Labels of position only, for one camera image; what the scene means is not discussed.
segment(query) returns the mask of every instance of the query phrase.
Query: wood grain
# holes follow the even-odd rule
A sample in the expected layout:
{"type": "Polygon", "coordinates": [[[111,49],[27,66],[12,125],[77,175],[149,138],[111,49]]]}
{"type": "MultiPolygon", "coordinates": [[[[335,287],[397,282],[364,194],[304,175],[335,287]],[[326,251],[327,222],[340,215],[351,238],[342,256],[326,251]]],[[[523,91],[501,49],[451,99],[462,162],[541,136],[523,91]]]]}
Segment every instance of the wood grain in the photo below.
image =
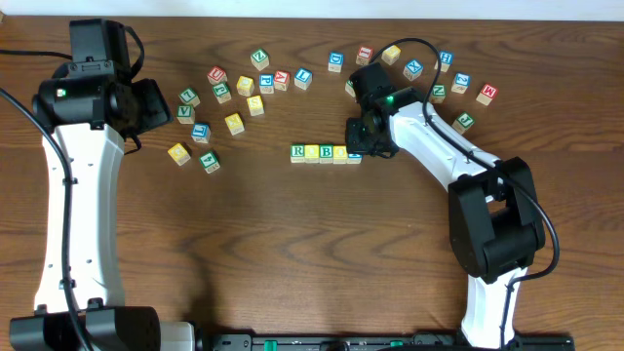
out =
{"type": "MultiPolygon", "coordinates": [[[[115,19],[132,25],[146,49],[140,77],[159,83],[170,106],[192,86],[197,119],[211,124],[222,169],[206,175],[206,150],[178,123],[146,134],[144,150],[119,174],[118,251],[129,305],[154,306],[165,320],[193,319],[212,331],[411,333],[456,329],[466,277],[448,242],[443,188],[409,155],[360,166],[291,165],[292,142],[343,141],[358,106],[344,93],[360,45],[376,49],[413,35],[456,54],[453,72],[473,78],[439,112],[477,123],[466,136],[501,158],[531,166],[540,202],[562,243],[558,270],[522,285],[520,332],[568,332],[579,350],[624,344],[624,24],[592,22],[316,19],[115,19]],[[206,74],[218,64],[233,88],[257,77],[250,53],[262,47],[270,70],[312,70],[307,92],[263,97],[253,118],[245,100],[217,103],[206,74]],[[330,51],[345,54],[327,71],[330,51]],[[475,102],[489,82],[488,107],[475,102]],[[246,131],[223,118],[238,111],[246,131]],[[167,155],[186,141],[192,162],[167,155]]],[[[5,18],[3,49],[69,53],[68,18],[5,18]]],[[[132,45],[135,57],[137,48],[132,45]]],[[[433,57],[404,45],[389,68],[433,57]]],[[[60,64],[56,58],[0,57],[0,86],[24,103],[60,64]]],[[[12,317],[31,313],[45,251],[47,177],[41,137],[0,101],[0,349],[12,317]]],[[[550,244],[532,271],[550,259],[550,244]]]]}

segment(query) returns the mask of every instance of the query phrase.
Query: wooden table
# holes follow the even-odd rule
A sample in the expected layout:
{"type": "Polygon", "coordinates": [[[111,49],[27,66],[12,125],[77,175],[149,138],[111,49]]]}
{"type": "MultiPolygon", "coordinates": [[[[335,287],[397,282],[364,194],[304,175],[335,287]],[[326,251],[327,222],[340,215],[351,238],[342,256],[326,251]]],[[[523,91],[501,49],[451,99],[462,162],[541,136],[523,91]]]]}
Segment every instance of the wooden table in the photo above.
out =
{"type": "MultiPolygon", "coordinates": [[[[624,25],[590,22],[316,19],[116,19],[145,45],[140,77],[155,79],[171,108],[192,86],[197,120],[213,130],[208,147],[178,122],[142,136],[118,188],[118,254],[128,305],[153,306],[165,320],[192,319],[210,331],[413,333],[454,330],[465,311],[467,279],[450,249],[444,189],[407,153],[359,166],[292,165],[293,142],[344,142],[359,106],[344,92],[360,45],[379,49],[418,36],[454,52],[454,72],[472,76],[439,112],[467,111],[466,137],[503,159],[531,166],[539,200],[556,224],[562,258],[546,279],[525,283],[515,315],[520,332],[569,332],[579,350],[624,343],[624,25]],[[218,64],[234,89],[257,78],[250,53],[264,48],[266,71],[314,80],[263,96],[250,117],[243,97],[216,102],[206,74],[218,64]],[[345,54],[329,73],[330,51],[345,54]],[[490,107],[475,101],[485,82],[500,88],[490,107]],[[223,118],[240,112],[233,137],[223,118]],[[167,154],[186,142],[193,159],[167,154]],[[198,156],[214,149],[221,170],[198,156]]],[[[69,53],[68,18],[13,18],[0,26],[4,49],[69,53]]],[[[133,59],[137,48],[131,45],[133,59]]],[[[417,58],[432,79],[428,49],[402,46],[388,70],[400,87],[417,58]]],[[[0,86],[29,103],[57,58],[0,58],[0,86]]],[[[41,136],[0,102],[0,348],[9,319],[27,316],[45,252],[48,186],[41,136]]],[[[551,257],[550,241],[530,268],[551,257]]]]}

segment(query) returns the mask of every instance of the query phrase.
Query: letter on block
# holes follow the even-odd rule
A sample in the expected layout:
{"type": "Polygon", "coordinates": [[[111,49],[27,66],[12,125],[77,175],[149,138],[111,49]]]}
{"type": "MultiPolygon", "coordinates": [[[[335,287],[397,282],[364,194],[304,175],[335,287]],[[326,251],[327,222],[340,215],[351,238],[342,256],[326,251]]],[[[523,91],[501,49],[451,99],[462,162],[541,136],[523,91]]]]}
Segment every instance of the letter on block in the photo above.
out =
{"type": "Polygon", "coordinates": [[[348,158],[349,153],[347,152],[346,146],[340,145],[333,147],[333,163],[335,165],[345,165],[348,158]]]}
{"type": "Polygon", "coordinates": [[[273,74],[260,74],[260,92],[262,94],[273,94],[273,74]]]}
{"type": "Polygon", "coordinates": [[[349,154],[349,158],[347,158],[347,163],[349,165],[357,165],[362,163],[362,155],[358,154],[349,154]]]}
{"type": "Polygon", "coordinates": [[[250,97],[254,93],[254,79],[246,76],[241,76],[236,83],[236,90],[238,94],[243,97],[250,97]]]}
{"type": "Polygon", "coordinates": [[[321,145],[319,148],[322,164],[333,163],[333,145],[321,145]]]}
{"type": "Polygon", "coordinates": [[[204,170],[209,174],[221,168],[215,154],[212,151],[209,151],[204,156],[200,157],[199,162],[204,167],[204,170]]]}
{"type": "Polygon", "coordinates": [[[371,48],[360,47],[360,50],[358,50],[358,56],[355,58],[355,62],[359,65],[367,65],[371,61],[371,57],[371,48]]]}
{"type": "Polygon", "coordinates": [[[304,163],[305,162],[305,145],[295,144],[291,145],[291,162],[292,163],[304,163]]]}
{"type": "Polygon", "coordinates": [[[397,61],[397,59],[399,59],[400,55],[401,49],[399,49],[398,46],[393,45],[383,51],[383,54],[381,54],[381,59],[383,59],[383,61],[388,63],[389,65],[392,65],[394,62],[397,61]]]}
{"type": "Polygon", "coordinates": [[[262,97],[247,97],[247,105],[250,107],[252,116],[264,114],[264,105],[262,105],[262,97]]]}
{"type": "Polygon", "coordinates": [[[328,70],[330,72],[338,72],[342,70],[342,63],[344,62],[344,55],[341,53],[331,53],[330,54],[330,63],[328,66],[328,70]]]}
{"type": "Polygon", "coordinates": [[[319,163],[319,145],[305,145],[305,163],[319,163]]]}
{"type": "Polygon", "coordinates": [[[470,76],[463,73],[457,73],[450,90],[454,93],[464,94],[466,93],[468,86],[470,86],[470,76]]]}
{"type": "Polygon", "coordinates": [[[188,154],[188,151],[182,146],[182,144],[177,143],[174,147],[170,148],[169,155],[174,159],[178,166],[182,166],[186,163],[186,161],[191,159],[191,156],[188,154]]]}
{"type": "MultiPolygon", "coordinates": [[[[449,52],[440,52],[440,62],[442,63],[441,71],[446,72],[449,70],[450,64],[452,63],[453,54],[449,52]]],[[[438,61],[436,60],[436,65],[433,67],[434,69],[438,69],[438,61]]]]}
{"type": "Polygon", "coordinates": [[[191,137],[195,142],[208,143],[208,139],[211,137],[211,129],[205,123],[196,123],[193,126],[191,137]]]}
{"type": "Polygon", "coordinates": [[[190,104],[193,105],[193,107],[197,107],[199,104],[199,97],[191,88],[186,88],[186,90],[180,93],[179,99],[181,99],[184,104],[190,104]]]}
{"type": "Polygon", "coordinates": [[[252,54],[252,64],[257,70],[262,70],[269,65],[269,56],[262,49],[258,49],[252,54]]]}
{"type": "Polygon", "coordinates": [[[243,125],[243,120],[238,113],[225,117],[225,124],[233,136],[245,131],[245,125],[243,125]]]}
{"type": "Polygon", "coordinates": [[[485,84],[484,88],[481,89],[479,96],[477,97],[477,101],[488,106],[489,103],[494,100],[496,95],[498,94],[498,89],[494,88],[490,84],[485,84]]]}
{"type": "Polygon", "coordinates": [[[275,72],[275,89],[286,91],[289,89],[289,83],[291,82],[291,74],[285,71],[275,72]]]}
{"type": "Polygon", "coordinates": [[[311,83],[312,72],[305,68],[299,68],[294,76],[294,84],[303,90],[307,90],[311,83]]]}
{"type": "Polygon", "coordinates": [[[433,92],[431,92],[431,97],[429,97],[429,101],[431,103],[442,103],[447,97],[447,89],[443,85],[435,85],[433,87],[433,92]]]}
{"type": "Polygon", "coordinates": [[[353,90],[353,82],[351,82],[350,80],[347,80],[347,84],[344,85],[344,90],[351,97],[353,98],[355,97],[355,91],[353,90]]]}
{"type": "Polygon", "coordinates": [[[180,124],[195,123],[195,109],[193,108],[193,105],[178,106],[176,117],[180,124]]]}
{"type": "Polygon", "coordinates": [[[422,64],[417,60],[413,59],[408,64],[406,64],[406,68],[403,70],[403,75],[406,76],[410,81],[418,78],[420,74],[422,74],[422,64]]]}
{"type": "Polygon", "coordinates": [[[215,66],[210,72],[208,72],[208,80],[212,85],[227,82],[227,75],[221,67],[215,66]]]}
{"type": "Polygon", "coordinates": [[[468,113],[464,112],[452,123],[452,128],[462,135],[474,124],[475,120],[468,113]]]}
{"type": "Polygon", "coordinates": [[[218,103],[224,103],[232,99],[230,89],[227,88],[227,84],[221,82],[213,87],[214,96],[218,103]]]}

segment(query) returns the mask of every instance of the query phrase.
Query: alphabet block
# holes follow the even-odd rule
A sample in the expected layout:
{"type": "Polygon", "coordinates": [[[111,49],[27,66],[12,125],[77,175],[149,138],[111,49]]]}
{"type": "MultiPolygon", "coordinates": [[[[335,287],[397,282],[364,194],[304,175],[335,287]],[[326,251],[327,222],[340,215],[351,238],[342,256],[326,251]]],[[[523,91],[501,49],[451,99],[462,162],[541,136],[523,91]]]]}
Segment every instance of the alphabet block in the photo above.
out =
{"type": "Polygon", "coordinates": [[[485,84],[484,88],[481,89],[481,92],[477,96],[477,101],[488,106],[489,103],[494,100],[496,95],[498,94],[498,89],[494,88],[490,84],[485,84]]]}
{"type": "Polygon", "coordinates": [[[182,166],[186,163],[186,161],[191,159],[188,151],[186,151],[184,146],[182,146],[182,144],[180,143],[174,145],[174,147],[170,148],[167,152],[174,159],[178,166],[182,166]]]}
{"type": "Polygon", "coordinates": [[[291,145],[291,163],[304,163],[305,162],[305,145],[295,144],[291,145]]]}
{"type": "Polygon", "coordinates": [[[200,157],[199,162],[202,164],[202,167],[204,167],[204,171],[208,174],[211,174],[221,168],[221,165],[218,163],[216,156],[212,151],[209,151],[204,154],[204,156],[200,157]]]}
{"type": "Polygon", "coordinates": [[[320,163],[331,164],[333,163],[333,145],[321,145],[319,148],[320,163]]]}
{"type": "Polygon", "coordinates": [[[312,84],[312,72],[305,68],[299,68],[294,76],[294,84],[303,90],[307,90],[312,84]]]}
{"type": "Polygon", "coordinates": [[[214,96],[218,103],[224,103],[232,99],[232,95],[230,94],[230,89],[227,87],[227,84],[221,82],[213,87],[214,96]]]}
{"type": "Polygon", "coordinates": [[[347,80],[347,84],[344,85],[344,90],[351,97],[353,98],[355,97],[355,91],[353,90],[353,82],[351,82],[350,80],[347,80]]]}
{"type": "MultiPolygon", "coordinates": [[[[440,70],[442,72],[446,72],[449,70],[450,64],[452,63],[453,54],[449,52],[440,52],[440,62],[442,63],[442,67],[440,70]]],[[[433,67],[434,69],[438,69],[438,61],[436,60],[436,65],[433,67]]]]}
{"type": "Polygon", "coordinates": [[[420,74],[422,74],[422,64],[417,60],[413,59],[408,64],[406,64],[406,68],[403,70],[403,75],[406,76],[410,81],[418,78],[420,74]]]}
{"type": "Polygon", "coordinates": [[[225,124],[233,136],[245,131],[245,125],[243,125],[243,120],[238,113],[225,117],[225,124]]]}
{"type": "Polygon", "coordinates": [[[447,89],[443,85],[435,85],[433,87],[433,92],[431,92],[431,97],[429,97],[429,101],[431,103],[442,103],[447,97],[447,89]]]}
{"type": "Polygon", "coordinates": [[[199,97],[191,88],[186,88],[182,93],[180,93],[179,99],[181,99],[184,104],[190,104],[193,105],[193,107],[197,107],[199,104],[199,97]]]}
{"type": "Polygon", "coordinates": [[[215,66],[208,72],[208,80],[212,85],[227,82],[227,75],[225,75],[225,71],[221,67],[215,66]]]}
{"type": "Polygon", "coordinates": [[[269,65],[269,56],[262,49],[258,49],[252,54],[252,64],[257,70],[262,70],[269,65]]]}
{"type": "Polygon", "coordinates": [[[344,62],[344,55],[341,53],[331,53],[330,54],[330,63],[328,66],[328,70],[330,72],[338,72],[342,70],[342,63],[344,62]]]}
{"type": "Polygon", "coordinates": [[[335,165],[346,165],[349,153],[344,145],[333,147],[333,163],[335,165]]]}
{"type": "Polygon", "coordinates": [[[195,123],[195,109],[193,105],[179,105],[176,117],[180,124],[195,123]]]}
{"type": "Polygon", "coordinates": [[[372,49],[367,47],[360,47],[358,50],[358,56],[355,58],[356,64],[367,65],[372,58],[372,49]]]}
{"type": "Polygon", "coordinates": [[[363,156],[358,154],[349,154],[347,158],[347,164],[349,165],[357,165],[362,163],[363,156]]]}
{"type": "Polygon", "coordinates": [[[319,145],[305,145],[305,163],[319,163],[319,145]]]}
{"type": "Polygon", "coordinates": [[[275,89],[286,91],[289,89],[289,83],[291,82],[291,74],[285,71],[275,72],[275,89]]]}
{"type": "Polygon", "coordinates": [[[383,61],[388,63],[389,65],[392,65],[394,62],[397,61],[397,59],[399,59],[400,55],[401,49],[399,49],[398,46],[393,45],[383,51],[383,54],[381,54],[381,59],[383,59],[383,61]]]}
{"type": "Polygon", "coordinates": [[[273,94],[273,74],[260,74],[260,92],[262,94],[273,94]]]}
{"type": "Polygon", "coordinates": [[[474,124],[475,120],[468,113],[464,112],[452,123],[452,128],[462,135],[474,124]]]}
{"type": "Polygon", "coordinates": [[[468,86],[470,86],[470,76],[463,73],[457,73],[450,90],[454,93],[464,94],[466,93],[468,86]]]}
{"type": "Polygon", "coordinates": [[[195,142],[208,143],[208,139],[211,137],[211,129],[205,123],[196,123],[193,126],[191,137],[195,142]]]}
{"type": "Polygon", "coordinates": [[[241,76],[236,83],[236,90],[238,94],[243,97],[250,97],[254,93],[254,79],[246,76],[241,76]]]}
{"type": "Polygon", "coordinates": [[[250,113],[252,116],[258,116],[264,114],[264,105],[262,104],[262,97],[247,97],[247,105],[250,107],[250,113]]]}

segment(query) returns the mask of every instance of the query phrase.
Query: white wall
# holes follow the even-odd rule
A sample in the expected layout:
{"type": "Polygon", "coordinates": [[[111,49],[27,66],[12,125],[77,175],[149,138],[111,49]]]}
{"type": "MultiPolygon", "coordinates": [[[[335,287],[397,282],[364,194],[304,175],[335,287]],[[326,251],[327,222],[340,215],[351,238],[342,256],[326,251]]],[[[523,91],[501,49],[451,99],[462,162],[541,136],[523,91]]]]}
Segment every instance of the white wall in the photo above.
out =
{"type": "Polygon", "coordinates": [[[624,0],[0,0],[7,15],[624,20],[624,0]]]}

